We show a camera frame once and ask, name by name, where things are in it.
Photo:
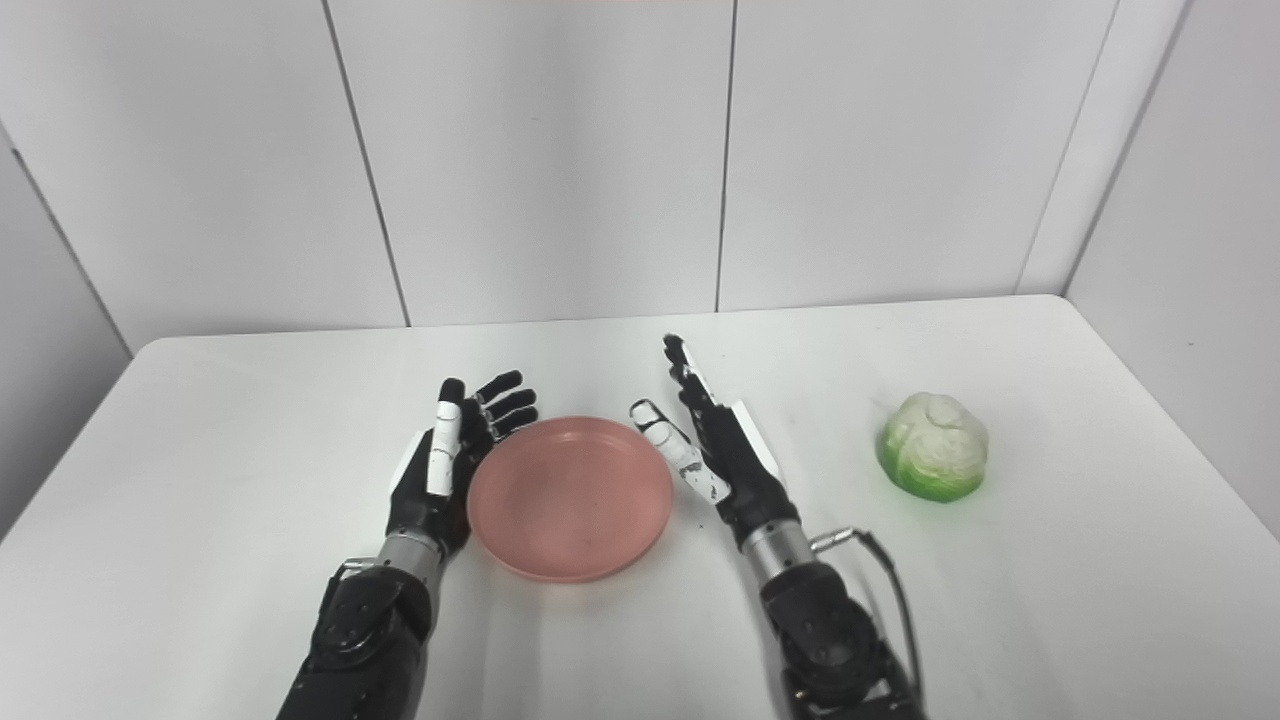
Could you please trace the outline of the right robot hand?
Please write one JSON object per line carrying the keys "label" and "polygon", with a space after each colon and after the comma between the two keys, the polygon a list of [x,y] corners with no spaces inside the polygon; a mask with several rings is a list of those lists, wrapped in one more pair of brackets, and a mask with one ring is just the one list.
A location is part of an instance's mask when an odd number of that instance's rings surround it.
{"label": "right robot hand", "polygon": [[799,511],[777,473],[765,465],[739,414],[716,398],[685,340],[666,334],[663,352],[694,436],[681,430],[649,398],[640,398],[630,409],[636,429],[676,475],[716,509],[736,546],[744,546],[762,528],[799,523]]}

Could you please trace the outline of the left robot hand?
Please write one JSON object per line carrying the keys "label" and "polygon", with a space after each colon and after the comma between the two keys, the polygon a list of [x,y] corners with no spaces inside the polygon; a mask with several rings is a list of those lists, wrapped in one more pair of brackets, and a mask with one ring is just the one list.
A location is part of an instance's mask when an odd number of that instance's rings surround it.
{"label": "left robot hand", "polygon": [[407,533],[454,557],[471,529],[468,492],[485,457],[538,420],[536,392],[518,370],[470,391],[458,378],[443,380],[431,425],[410,446],[387,521],[389,536]]}

